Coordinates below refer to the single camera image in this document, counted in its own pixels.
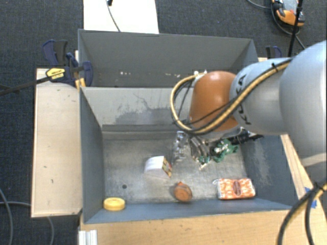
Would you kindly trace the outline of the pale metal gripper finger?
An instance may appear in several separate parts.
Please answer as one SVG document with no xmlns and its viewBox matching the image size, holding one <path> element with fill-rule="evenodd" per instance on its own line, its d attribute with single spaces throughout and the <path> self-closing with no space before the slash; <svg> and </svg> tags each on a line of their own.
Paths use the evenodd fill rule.
<svg viewBox="0 0 327 245">
<path fill-rule="evenodd" d="M 188 134 L 184 131 L 176 132 L 175 144 L 178 148 L 183 148 L 188 144 Z"/>
<path fill-rule="evenodd" d="M 178 163 L 186 158 L 184 148 L 175 147 L 172 150 L 172 163 Z"/>
</svg>

